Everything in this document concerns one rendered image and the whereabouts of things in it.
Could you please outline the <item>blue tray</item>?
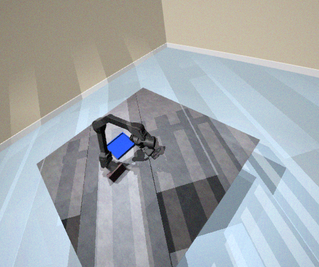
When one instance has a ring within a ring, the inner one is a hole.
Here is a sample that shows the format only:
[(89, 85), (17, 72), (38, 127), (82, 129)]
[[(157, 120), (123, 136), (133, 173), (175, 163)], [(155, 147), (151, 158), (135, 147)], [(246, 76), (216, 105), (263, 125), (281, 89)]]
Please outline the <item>blue tray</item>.
[(107, 144), (107, 149), (119, 160), (134, 146), (134, 142), (122, 132)]

